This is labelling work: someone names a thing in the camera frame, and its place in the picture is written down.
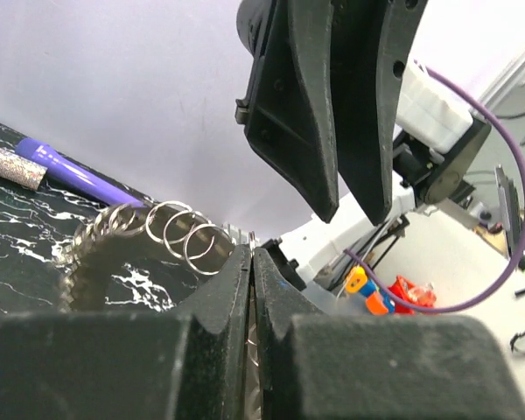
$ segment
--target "marble tabletop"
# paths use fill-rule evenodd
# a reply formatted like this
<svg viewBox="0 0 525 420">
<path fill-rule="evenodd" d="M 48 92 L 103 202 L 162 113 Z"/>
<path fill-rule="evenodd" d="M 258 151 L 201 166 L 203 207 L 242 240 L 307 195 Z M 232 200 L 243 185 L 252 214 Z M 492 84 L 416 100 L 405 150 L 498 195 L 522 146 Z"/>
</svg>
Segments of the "marble tabletop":
<svg viewBox="0 0 525 420">
<path fill-rule="evenodd" d="M 13 150 L 24 137 L 0 124 L 0 147 Z M 151 200 L 89 170 L 139 199 Z M 102 208 L 100 203 L 47 179 L 33 192 L 0 178 L 0 316 L 56 310 L 61 272 L 52 260 L 71 241 L 76 228 Z M 187 267 L 151 260 L 126 264 L 112 277 L 108 309 L 158 312 L 178 304 L 203 281 Z"/>
</svg>

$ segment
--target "silver glitter tube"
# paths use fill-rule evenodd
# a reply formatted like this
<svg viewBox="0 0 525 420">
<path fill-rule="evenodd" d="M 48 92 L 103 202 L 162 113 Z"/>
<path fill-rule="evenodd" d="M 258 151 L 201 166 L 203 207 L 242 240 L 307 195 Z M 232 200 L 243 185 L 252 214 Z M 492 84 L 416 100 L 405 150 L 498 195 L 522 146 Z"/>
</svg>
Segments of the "silver glitter tube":
<svg viewBox="0 0 525 420">
<path fill-rule="evenodd" d="M 0 147 L 0 177 L 37 191 L 46 168 Z"/>
</svg>

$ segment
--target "purple cylinder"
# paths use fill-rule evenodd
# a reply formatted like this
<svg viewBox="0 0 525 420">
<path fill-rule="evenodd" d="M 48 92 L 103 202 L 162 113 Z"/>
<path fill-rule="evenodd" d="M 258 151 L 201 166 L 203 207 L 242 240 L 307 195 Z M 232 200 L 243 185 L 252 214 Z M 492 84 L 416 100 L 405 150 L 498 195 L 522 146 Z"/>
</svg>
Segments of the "purple cylinder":
<svg viewBox="0 0 525 420">
<path fill-rule="evenodd" d="M 63 158 L 50 145 L 34 138 L 26 137 L 19 142 L 16 154 L 46 167 L 47 176 L 110 206 L 132 204 L 141 207 L 144 205 L 139 199 Z"/>
</svg>

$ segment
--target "red plastic object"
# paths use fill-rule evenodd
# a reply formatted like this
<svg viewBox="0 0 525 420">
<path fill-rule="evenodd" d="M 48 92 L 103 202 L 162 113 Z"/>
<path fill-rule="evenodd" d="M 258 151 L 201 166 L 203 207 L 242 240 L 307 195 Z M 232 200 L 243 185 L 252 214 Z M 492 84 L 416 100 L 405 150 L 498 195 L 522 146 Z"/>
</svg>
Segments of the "red plastic object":
<svg viewBox="0 0 525 420">
<path fill-rule="evenodd" d="M 388 289 L 405 302 L 420 305 L 424 308 L 433 307 L 437 299 L 433 290 L 422 286 L 416 286 L 403 276 L 397 276 L 396 281 Z M 415 312 L 401 304 L 395 303 L 395 313 L 407 313 L 413 315 Z"/>
</svg>

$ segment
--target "coiled spring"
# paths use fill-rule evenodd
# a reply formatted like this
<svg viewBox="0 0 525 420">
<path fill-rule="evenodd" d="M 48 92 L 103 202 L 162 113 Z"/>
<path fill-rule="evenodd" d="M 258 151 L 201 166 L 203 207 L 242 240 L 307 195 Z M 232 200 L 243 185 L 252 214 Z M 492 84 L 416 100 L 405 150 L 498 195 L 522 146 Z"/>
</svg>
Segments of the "coiled spring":
<svg viewBox="0 0 525 420">
<path fill-rule="evenodd" d="M 60 309 L 100 309 L 105 278 L 132 260 L 179 261 L 208 277 L 220 271 L 234 247 L 223 227 L 179 201 L 109 207 L 82 225 L 56 258 L 57 267 L 68 267 L 60 284 Z"/>
</svg>

